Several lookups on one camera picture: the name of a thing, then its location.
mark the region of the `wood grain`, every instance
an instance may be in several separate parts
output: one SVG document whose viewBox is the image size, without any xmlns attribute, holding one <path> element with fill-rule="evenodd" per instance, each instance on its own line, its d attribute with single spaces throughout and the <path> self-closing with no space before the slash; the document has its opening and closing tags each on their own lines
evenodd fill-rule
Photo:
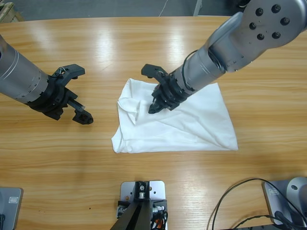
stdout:
<svg viewBox="0 0 307 230">
<path fill-rule="evenodd" d="M 226 17 L 92 18 L 1 24 L 0 33 L 46 73 L 76 63 L 86 74 L 68 87 L 94 117 L 65 109 L 54 121 L 0 95 L 0 186 L 21 187 L 18 229 L 109 229 L 123 181 L 163 180 L 169 229 L 206 229 L 223 192 L 250 177 L 307 176 L 307 34 L 218 80 L 239 151 L 115 154 L 116 102 L 144 64 L 172 71 Z M 216 229 L 267 214 L 259 182 L 229 194 Z M 269 224 L 268 219 L 246 226 Z"/>
</svg>

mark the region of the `bolt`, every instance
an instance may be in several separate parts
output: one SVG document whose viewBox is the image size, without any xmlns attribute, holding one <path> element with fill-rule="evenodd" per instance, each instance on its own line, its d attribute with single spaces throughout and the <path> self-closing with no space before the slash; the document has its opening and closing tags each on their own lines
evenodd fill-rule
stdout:
<svg viewBox="0 0 307 230">
<path fill-rule="evenodd" d="M 278 13 L 281 10 L 281 8 L 282 7 L 280 5 L 275 4 L 275 5 L 272 6 L 272 12 L 273 13 Z"/>
<path fill-rule="evenodd" d="M 261 15 L 263 15 L 263 8 L 258 8 L 256 9 L 256 15 L 259 17 Z"/>
<path fill-rule="evenodd" d="M 258 40 L 263 40 L 264 39 L 264 35 L 263 34 L 258 34 L 257 38 L 258 38 Z"/>
<path fill-rule="evenodd" d="M 139 193 L 139 199 L 145 199 L 145 193 Z"/>
<path fill-rule="evenodd" d="M 280 32 L 275 32 L 275 33 L 272 34 L 272 38 L 274 38 L 274 39 L 278 39 L 278 38 L 280 38 L 280 36 L 281 36 Z"/>
<path fill-rule="evenodd" d="M 280 20 L 281 25 L 288 25 L 290 23 L 290 19 L 289 18 L 282 18 Z"/>
<path fill-rule="evenodd" d="M 249 24 L 249 28 L 251 29 L 251 30 L 254 30 L 254 29 L 256 29 L 256 24 L 255 23 L 250 23 Z"/>
</svg>

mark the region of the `black cable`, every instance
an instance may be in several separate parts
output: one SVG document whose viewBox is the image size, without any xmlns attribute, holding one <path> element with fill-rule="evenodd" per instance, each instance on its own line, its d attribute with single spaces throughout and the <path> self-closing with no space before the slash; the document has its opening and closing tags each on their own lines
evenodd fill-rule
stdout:
<svg viewBox="0 0 307 230">
<path fill-rule="evenodd" d="M 281 219 L 279 219 L 279 218 L 277 218 L 277 217 L 274 217 L 274 216 L 271 216 L 271 215 L 259 215 L 259 216 L 254 216 L 254 217 L 246 218 L 244 221 L 242 221 L 242 222 L 240 222 L 239 224 L 237 224 L 237 225 L 233 228 L 233 230 L 237 230 L 237 228 L 238 228 L 240 225 L 244 224 L 245 222 L 247 222 L 247 221 L 249 221 L 249 220 L 251 220 L 251 219 L 261 218 L 261 217 L 266 217 L 266 218 L 275 219 L 275 220 L 278 220 L 278 221 L 284 223 Z M 287 225 L 290 225 L 290 226 L 293 227 L 294 229 L 306 229 L 306 228 L 304 228 L 304 227 L 302 227 L 302 226 L 298 226 L 298 225 L 296 225 L 296 224 L 294 224 L 294 223 L 291 223 L 291 222 L 288 222 Z"/>
<path fill-rule="evenodd" d="M 183 62 L 183 64 L 182 64 L 182 79 L 183 79 L 183 83 L 184 83 L 184 85 L 186 86 L 186 88 L 187 88 L 188 90 L 190 90 L 190 91 L 195 91 L 195 89 L 191 88 L 191 87 L 187 84 L 187 82 L 186 82 L 186 78 L 185 78 L 185 76 L 184 76 L 184 66 L 186 65 L 186 62 L 187 62 L 188 58 L 189 58 L 192 54 L 194 54 L 196 51 L 197 51 L 197 50 L 194 50 L 192 53 L 190 53 L 189 55 L 187 55 L 186 59 L 184 59 L 184 62 Z"/>
<path fill-rule="evenodd" d="M 162 213 L 158 213 L 154 215 L 154 218 L 150 226 L 151 230 L 165 230 L 167 219 L 168 219 L 168 212 L 166 211 L 163 211 Z"/>
<path fill-rule="evenodd" d="M 231 188 L 229 188 L 221 197 L 221 199 L 219 200 L 219 202 L 217 203 L 217 206 L 216 206 L 216 210 L 215 210 L 215 214 L 214 214 L 214 217 L 213 217 L 213 221 L 212 221 L 212 230 L 214 230 L 214 223 L 215 223 L 215 219 L 216 219 L 216 216 L 217 216 L 217 212 L 219 210 L 219 207 L 221 205 L 221 202 L 222 200 L 225 198 L 225 196 L 231 192 L 233 189 L 237 188 L 238 186 L 244 184 L 244 183 L 247 183 L 249 181 L 255 181 L 255 180 L 259 180 L 259 181 L 264 181 L 266 183 L 268 183 L 269 185 L 271 185 L 273 188 L 275 188 L 279 194 L 298 212 L 298 214 L 303 218 L 304 222 L 307 224 L 307 220 L 306 218 L 304 217 L 304 215 L 295 207 L 294 204 L 292 204 L 292 202 L 284 195 L 282 194 L 282 192 L 275 186 L 273 185 L 271 182 L 267 181 L 267 180 L 264 180 L 264 179 L 261 179 L 261 178 L 252 178 L 252 179 L 248 179 L 248 180 L 245 180 L 245 181 L 242 181 L 234 186 L 232 186 Z"/>
</svg>

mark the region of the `wrinkled fabric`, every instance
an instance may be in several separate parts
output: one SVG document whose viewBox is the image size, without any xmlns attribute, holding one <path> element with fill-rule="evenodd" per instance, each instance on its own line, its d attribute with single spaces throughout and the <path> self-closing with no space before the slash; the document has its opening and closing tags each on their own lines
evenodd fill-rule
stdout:
<svg viewBox="0 0 307 230">
<path fill-rule="evenodd" d="M 116 153 L 237 150 L 236 134 L 218 84 L 190 96 L 173 111 L 149 114 L 156 84 L 129 79 L 118 100 Z"/>
</svg>

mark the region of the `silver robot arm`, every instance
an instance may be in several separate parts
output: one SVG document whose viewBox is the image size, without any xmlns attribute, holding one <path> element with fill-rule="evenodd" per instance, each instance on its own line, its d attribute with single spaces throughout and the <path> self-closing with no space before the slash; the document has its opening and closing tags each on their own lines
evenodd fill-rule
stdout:
<svg viewBox="0 0 307 230">
<path fill-rule="evenodd" d="M 0 35 L 0 93 L 7 95 L 32 109 L 59 120 L 63 107 L 69 104 L 75 109 L 74 121 L 87 125 L 94 120 L 75 101 L 78 97 L 65 86 L 71 79 L 85 73 L 76 64 L 58 68 L 51 76 L 10 46 Z"/>
<path fill-rule="evenodd" d="M 199 50 L 172 73 L 146 64 L 142 75 L 160 84 L 149 113 L 173 110 L 189 96 L 228 72 L 235 72 L 267 49 L 293 41 L 307 26 L 306 0 L 252 0 L 222 24 Z"/>
</svg>

